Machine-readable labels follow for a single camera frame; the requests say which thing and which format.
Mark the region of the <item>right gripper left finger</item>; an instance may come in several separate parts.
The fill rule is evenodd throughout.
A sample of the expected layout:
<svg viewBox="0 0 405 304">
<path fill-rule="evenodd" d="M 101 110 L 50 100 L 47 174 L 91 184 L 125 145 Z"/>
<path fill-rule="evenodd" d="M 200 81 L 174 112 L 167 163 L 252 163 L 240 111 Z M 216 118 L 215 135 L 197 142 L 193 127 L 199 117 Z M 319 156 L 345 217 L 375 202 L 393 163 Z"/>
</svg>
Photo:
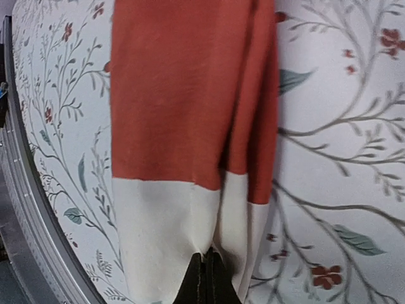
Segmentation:
<svg viewBox="0 0 405 304">
<path fill-rule="evenodd" d="M 200 253 L 190 259 L 184 279 L 173 304 L 205 304 L 206 264 Z"/>
</svg>

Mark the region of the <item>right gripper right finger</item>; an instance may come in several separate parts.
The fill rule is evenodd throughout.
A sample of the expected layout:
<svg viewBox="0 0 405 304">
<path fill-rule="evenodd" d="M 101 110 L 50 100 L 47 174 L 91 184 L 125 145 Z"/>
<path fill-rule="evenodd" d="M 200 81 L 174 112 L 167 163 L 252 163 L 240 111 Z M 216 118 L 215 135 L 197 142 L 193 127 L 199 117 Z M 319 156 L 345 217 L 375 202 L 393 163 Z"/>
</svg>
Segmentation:
<svg viewBox="0 0 405 304">
<path fill-rule="evenodd" d="M 210 248 L 205 265 L 205 303 L 241 304 L 220 254 Z"/>
</svg>

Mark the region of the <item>red cloth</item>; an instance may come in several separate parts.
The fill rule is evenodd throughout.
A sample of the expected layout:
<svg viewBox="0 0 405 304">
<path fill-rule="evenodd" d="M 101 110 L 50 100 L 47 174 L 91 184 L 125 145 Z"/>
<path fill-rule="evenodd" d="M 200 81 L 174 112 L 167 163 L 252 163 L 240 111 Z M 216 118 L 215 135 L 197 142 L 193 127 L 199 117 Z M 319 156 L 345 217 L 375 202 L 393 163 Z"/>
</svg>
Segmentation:
<svg viewBox="0 0 405 304">
<path fill-rule="evenodd" d="M 268 218 L 279 69 L 273 1 L 116 1 L 113 201 L 128 292 L 173 303 L 218 252 L 244 302 Z"/>
</svg>

